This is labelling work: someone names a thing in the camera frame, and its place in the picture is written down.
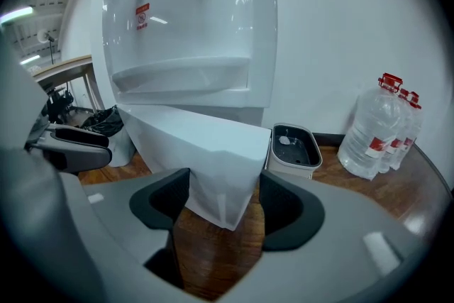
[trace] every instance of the water bottle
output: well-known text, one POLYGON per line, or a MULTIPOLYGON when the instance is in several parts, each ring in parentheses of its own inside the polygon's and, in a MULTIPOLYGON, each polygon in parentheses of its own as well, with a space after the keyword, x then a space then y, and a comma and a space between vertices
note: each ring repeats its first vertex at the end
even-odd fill
POLYGON ((406 140, 406 135, 408 131, 411 129, 413 123, 413 112, 411 110, 411 106, 407 100, 409 96, 409 92, 405 89, 400 89, 398 100, 402 110, 402 127, 398 132, 396 138, 391 142, 390 145, 386 148, 382 159, 380 160, 380 164, 378 166, 378 171, 380 173, 386 173, 389 171, 389 166, 394 161, 394 157, 396 153, 401 148, 401 145, 404 144, 406 140))
POLYGON ((342 166, 358 177, 372 180, 380 159, 402 126, 401 102, 396 96, 402 79, 383 74, 378 88, 366 91, 358 100, 353 125, 338 151, 342 166))
POLYGON ((412 112, 413 122, 411 128, 407 131, 405 135, 405 140, 401 144, 399 150, 395 153, 391 161, 391 168, 393 170, 398 170, 402 160, 405 158, 405 155, 409 152, 411 146, 414 144, 416 138, 418 137, 421 127, 423 125, 423 113, 422 108, 418 105, 419 95, 416 92, 410 92, 410 109, 412 112))

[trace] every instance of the gray container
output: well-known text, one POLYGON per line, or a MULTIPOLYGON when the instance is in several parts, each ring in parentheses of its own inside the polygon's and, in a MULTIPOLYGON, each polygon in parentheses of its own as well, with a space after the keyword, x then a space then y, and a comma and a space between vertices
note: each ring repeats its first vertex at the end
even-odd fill
POLYGON ((309 130, 284 123, 273 127, 266 169, 312 178, 322 161, 319 146, 309 130), (288 137, 290 145, 280 143, 281 136, 288 137))

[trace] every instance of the trash bag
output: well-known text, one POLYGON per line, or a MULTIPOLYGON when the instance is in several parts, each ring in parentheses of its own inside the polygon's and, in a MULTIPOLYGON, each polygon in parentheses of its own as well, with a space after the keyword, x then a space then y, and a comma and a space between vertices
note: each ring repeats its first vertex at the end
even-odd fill
POLYGON ((114 106, 90 116, 80 128, 109 137, 114 136, 123 128, 123 122, 118 109, 114 106))

